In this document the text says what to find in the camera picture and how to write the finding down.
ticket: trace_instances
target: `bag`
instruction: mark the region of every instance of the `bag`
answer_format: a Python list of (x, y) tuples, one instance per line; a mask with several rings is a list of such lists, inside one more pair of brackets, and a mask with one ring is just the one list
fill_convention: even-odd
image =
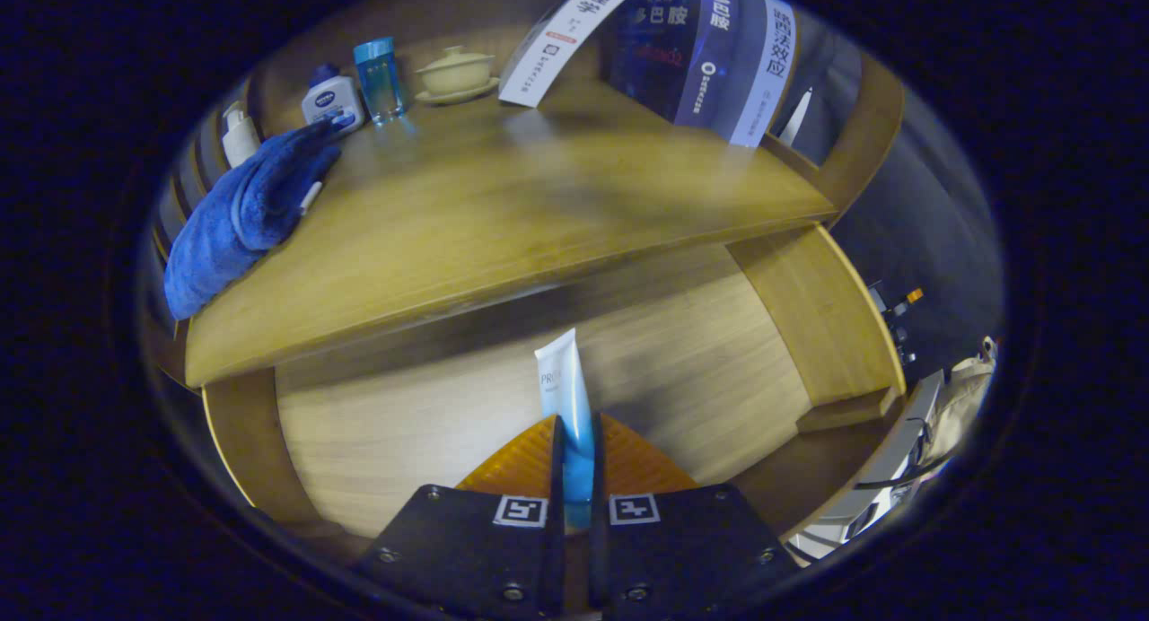
[(921, 450), (918, 466), (928, 466), (962, 440), (981, 409), (996, 367), (997, 344), (988, 336), (981, 342), (977, 356), (954, 366), (949, 383), (938, 396), (938, 407), (927, 422), (932, 434)]

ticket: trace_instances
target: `white bottle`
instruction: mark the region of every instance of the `white bottle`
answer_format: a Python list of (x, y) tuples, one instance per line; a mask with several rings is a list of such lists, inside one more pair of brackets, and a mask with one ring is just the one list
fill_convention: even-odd
[(223, 153), (228, 164), (238, 168), (247, 158), (260, 148), (259, 135), (255, 135), (255, 123), (241, 108), (239, 101), (232, 102), (223, 113), (228, 123), (228, 133), (223, 135)]
[(336, 124), (339, 135), (358, 129), (363, 124), (363, 106), (355, 82), (349, 76), (340, 76), (333, 64), (323, 64), (311, 74), (311, 89), (303, 97), (303, 118), (311, 124), (324, 116), (339, 114)]

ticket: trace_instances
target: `blue tube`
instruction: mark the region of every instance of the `blue tube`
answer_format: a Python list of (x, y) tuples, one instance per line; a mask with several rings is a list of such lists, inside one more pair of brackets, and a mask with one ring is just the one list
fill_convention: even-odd
[(594, 434), (574, 330), (535, 350), (534, 359), (539, 361), (542, 416), (562, 416), (566, 434), (562, 460), (566, 523), (585, 529), (591, 522), (591, 490), (594, 486)]

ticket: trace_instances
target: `book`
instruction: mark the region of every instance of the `book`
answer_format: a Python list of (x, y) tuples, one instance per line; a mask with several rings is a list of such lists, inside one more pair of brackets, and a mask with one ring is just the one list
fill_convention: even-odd
[(624, 0), (562, 0), (518, 44), (499, 80), (499, 100), (538, 107), (566, 61)]
[(757, 147), (797, 45), (782, 0), (625, 0), (610, 84), (678, 125)]

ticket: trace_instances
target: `lid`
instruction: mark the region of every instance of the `lid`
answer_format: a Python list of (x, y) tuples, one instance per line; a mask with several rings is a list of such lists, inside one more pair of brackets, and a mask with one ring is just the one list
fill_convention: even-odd
[(468, 64), (468, 62), (479, 62), (480, 60), (493, 60), (493, 55), (487, 55), (485, 53), (463, 53), (462, 46), (448, 46), (444, 51), (447, 55), (435, 60), (431, 64), (415, 71), (416, 74), (424, 74), (426, 71), (433, 71), (435, 69), (444, 69), (446, 67), (454, 67), (456, 64)]
[(242, 123), (247, 115), (244, 114), (244, 106), (239, 101), (232, 102), (228, 106), (228, 109), (223, 113), (224, 120), (228, 122), (228, 131), (230, 132), (236, 128), (236, 125)]
[(323, 80), (329, 80), (339, 75), (339, 68), (330, 62), (324, 62), (315, 68), (315, 72), (311, 74), (311, 80), (307, 82), (307, 85), (314, 87), (315, 85), (322, 83)]
[(392, 48), (391, 38), (376, 38), (369, 43), (363, 43), (355, 48), (355, 63), (367, 62), (379, 57), (381, 55), (387, 55), (388, 53), (394, 53)]

